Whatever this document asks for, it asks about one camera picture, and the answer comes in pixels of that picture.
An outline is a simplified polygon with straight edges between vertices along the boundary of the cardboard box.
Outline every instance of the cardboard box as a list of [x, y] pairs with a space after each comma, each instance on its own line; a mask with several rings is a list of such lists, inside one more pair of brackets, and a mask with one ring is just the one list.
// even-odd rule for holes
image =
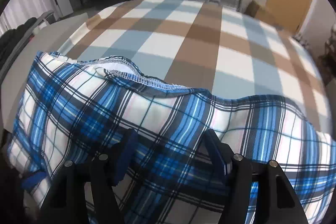
[[245, 14], [269, 25], [277, 25], [277, 22], [272, 13], [266, 7], [259, 5], [254, 0], [246, 8]]

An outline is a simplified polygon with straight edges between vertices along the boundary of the white curtain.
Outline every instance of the white curtain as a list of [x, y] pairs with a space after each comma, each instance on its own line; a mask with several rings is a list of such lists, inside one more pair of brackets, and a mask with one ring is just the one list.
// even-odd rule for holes
[[0, 35], [48, 10], [55, 10], [51, 0], [10, 0], [0, 16]]

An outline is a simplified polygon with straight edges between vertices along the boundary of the plaid fabric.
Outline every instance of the plaid fabric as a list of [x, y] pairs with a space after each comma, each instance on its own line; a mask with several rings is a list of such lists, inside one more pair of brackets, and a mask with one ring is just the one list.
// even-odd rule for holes
[[[235, 153], [274, 159], [293, 185], [310, 223], [319, 223], [335, 187], [335, 142], [314, 130], [295, 103], [279, 95], [221, 99], [205, 89], [144, 77], [123, 57], [77, 62], [39, 52], [28, 75], [8, 148], [21, 172], [48, 177], [32, 195], [41, 204], [66, 160], [90, 160], [119, 142], [122, 128], [139, 142], [114, 188], [126, 223], [217, 223], [228, 187], [202, 143], [213, 128]], [[246, 223], [254, 219], [253, 184]], [[95, 222], [86, 185], [90, 221]]]
[[145, 75], [226, 99], [282, 95], [317, 131], [332, 132], [329, 102], [308, 52], [285, 32], [216, 5], [128, 1], [89, 19], [58, 52], [79, 60], [121, 55]]

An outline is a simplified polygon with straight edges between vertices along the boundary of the plaid bed sheet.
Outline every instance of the plaid bed sheet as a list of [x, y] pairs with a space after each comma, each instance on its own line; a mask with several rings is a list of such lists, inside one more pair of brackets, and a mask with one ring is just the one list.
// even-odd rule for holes
[[317, 131], [332, 132], [324, 85], [308, 52], [284, 31], [217, 5], [117, 4], [89, 19], [57, 51], [78, 60], [124, 56], [145, 75], [226, 99], [282, 95]]
[[[90, 160], [120, 141], [121, 128], [139, 134], [136, 153], [114, 188], [126, 223], [217, 223], [228, 188], [202, 144], [213, 128], [249, 159], [279, 162], [309, 223], [319, 223], [335, 187], [335, 142], [315, 131], [296, 104], [278, 95], [221, 99], [205, 89], [145, 77], [123, 57], [79, 62], [39, 52], [14, 124], [9, 158], [20, 172], [48, 177], [31, 194], [41, 205], [66, 160]], [[86, 185], [89, 217], [95, 222]], [[257, 184], [246, 223], [253, 223]]]

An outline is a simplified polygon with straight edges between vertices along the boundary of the metal screw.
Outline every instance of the metal screw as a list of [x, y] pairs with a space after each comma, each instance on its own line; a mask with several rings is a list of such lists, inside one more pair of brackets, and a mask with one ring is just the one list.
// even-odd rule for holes
[[72, 160], [67, 160], [64, 164], [65, 167], [70, 167], [72, 165]]
[[270, 166], [272, 166], [272, 167], [277, 167], [277, 166], [278, 166], [278, 163], [277, 163], [275, 160], [270, 160], [270, 161], [269, 161], [269, 164], [270, 164]]
[[234, 158], [235, 160], [242, 160], [242, 159], [243, 159], [243, 156], [242, 156], [241, 154], [234, 154], [234, 155], [233, 155], [233, 158]]
[[106, 155], [106, 154], [101, 154], [100, 156], [99, 156], [99, 159], [100, 160], [107, 160], [109, 157]]

